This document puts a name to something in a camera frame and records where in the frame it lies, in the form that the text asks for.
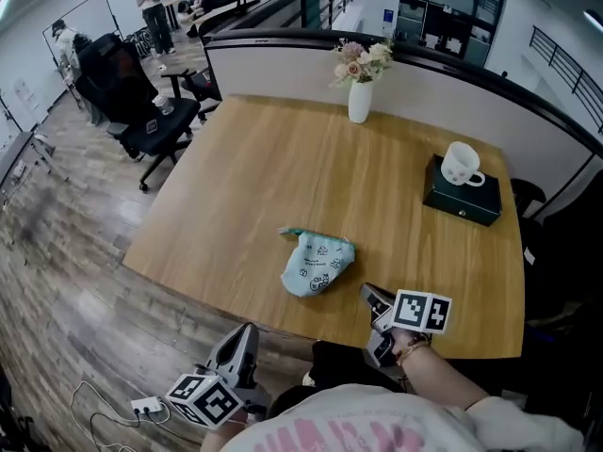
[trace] person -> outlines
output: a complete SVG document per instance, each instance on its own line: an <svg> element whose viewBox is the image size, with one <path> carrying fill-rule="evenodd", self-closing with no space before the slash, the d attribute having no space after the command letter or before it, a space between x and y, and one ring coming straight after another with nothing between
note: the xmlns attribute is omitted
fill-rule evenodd
<svg viewBox="0 0 603 452"><path fill-rule="evenodd" d="M137 0L137 4L142 8L142 18L149 27L157 54L173 54L176 49L171 41L166 8L161 0Z"/></svg>
<svg viewBox="0 0 603 452"><path fill-rule="evenodd" d="M309 374L315 387L288 390L268 420L248 428L246 414L237 412L207 433L201 452L581 450L577 430L489 396L430 348L425 335L392 334L416 395L368 367L358 348L316 342Z"/></svg>
<svg viewBox="0 0 603 452"><path fill-rule="evenodd" d="M82 75L77 54L90 45L92 40L74 28L68 27L63 19L54 22L51 28L60 56L60 67L66 73L65 83L70 85ZM101 125L105 120L103 112L83 96L80 96L80 100L90 116L90 125Z"/></svg>
<svg viewBox="0 0 603 452"><path fill-rule="evenodd" d="M187 37L191 39L199 37L197 25L192 22L197 18L195 10L199 7L199 5L191 5L189 2L180 2L178 4L178 14L176 15L176 18L178 19L180 26L187 32Z"/></svg>

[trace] tissue box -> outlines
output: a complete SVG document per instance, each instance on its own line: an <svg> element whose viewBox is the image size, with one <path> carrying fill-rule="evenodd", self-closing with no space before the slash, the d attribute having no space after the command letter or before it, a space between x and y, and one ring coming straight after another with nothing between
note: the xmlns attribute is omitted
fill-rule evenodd
<svg viewBox="0 0 603 452"><path fill-rule="evenodd" d="M443 160L441 155L434 154L425 169L423 204L490 226L502 212L498 179L485 174L483 186L452 185L440 170Z"/></svg>

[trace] light blue bag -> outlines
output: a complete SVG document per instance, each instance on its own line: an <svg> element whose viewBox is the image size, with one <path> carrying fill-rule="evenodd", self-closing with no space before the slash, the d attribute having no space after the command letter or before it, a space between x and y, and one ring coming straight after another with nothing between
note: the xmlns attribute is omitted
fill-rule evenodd
<svg viewBox="0 0 603 452"><path fill-rule="evenodd" d="M354 245L345 239L295 228L281 228L280 234L299 236L281 280L297 297L318 295L354 261Z"/></svg>

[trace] flower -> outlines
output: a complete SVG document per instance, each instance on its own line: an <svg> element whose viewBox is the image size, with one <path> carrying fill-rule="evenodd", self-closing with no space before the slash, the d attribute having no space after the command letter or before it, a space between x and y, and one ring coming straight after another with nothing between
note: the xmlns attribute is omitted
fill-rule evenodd
<svg viewBox="0 0 603 452"><path fill-rule="evenodd" d="M342 79L348 75L348 66L346 64L339 64L335 67L335 75L337 78Z"/></svg>
<svg viewBox="0 0 603 452"><path fill-rule="evenodd" d="M356 60L360 65L367 65L370 63L370 55L368 52L363 52Z"/></svg>
<svg viewBox="0 0 603 452"><path fill-rule="evenodd" d="M333 51L339 58L339 65L334 69L337 77L331 86L343 87L352 82L372 82L383 76L392 60L394 42L391 39L383 43L375 43L368 51L355 41L339 40Z"/></svg>
<svg viewBox="0 0 603 452"><path fill-rule="evenodd" d="M391 60L391 49L382 43L374 43L368 49L368 54L371 60L377 60L383 65Z"/></svg>
<svg viewBox="0 0 603 452"><path fill-rule="evenodd" d="M348 73L352 77L359 76L361 72L362 72L362 67L360 66L360 64L358 62L354 61L354 62L350 62L348 64Z"/></svg>
<svg viewBox="0 0 603 452"><path fill-rule="evenodd" d="M343 44L341 47L341 53L344 58L348 58L350 60L355 60L365 51L365 47L363 47L360 43L355 41L349 41Z"/></svg>

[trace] white shirt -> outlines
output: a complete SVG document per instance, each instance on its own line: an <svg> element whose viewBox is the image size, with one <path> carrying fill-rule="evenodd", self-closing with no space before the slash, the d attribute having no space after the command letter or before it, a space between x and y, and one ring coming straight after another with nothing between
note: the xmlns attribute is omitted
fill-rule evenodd
<svg viewBox="0 0 603 452"><path fill-rule="evenodd" d="M61 58L65 59L70 65L79 68L79 60L73 49L73 39L77 35L77 30L73 28L65 28L57 38L57 48Z"/></svg>
<svg viewBox="0 0 603 452"><path fill-rule="evenodd" d="M188 13L180 13L180 12L176 13L176 19L178 19L178 24L180 24L180 26L182 28L184 28L184 30L186 32L188 32L190 30L190 28L192 27L192 21L185 20L186 17L188 17L189 15L190 14L188 14Z"/></svg>
<svg viewBox="0 0 603 452"><path fill-rule="evenodd" d="M161 0L145 0L144 2L142 2L142 5L140 6L141 9L145 10L146 8L152 8L156 5L161 5Z"/></svg>
<svg viewBox="0 0 603 452"><path fill-rule="evenodd" d="M222 452L578 452L581 434L489 396L462 411L381 387L342 385L239 433Z"/></svg>

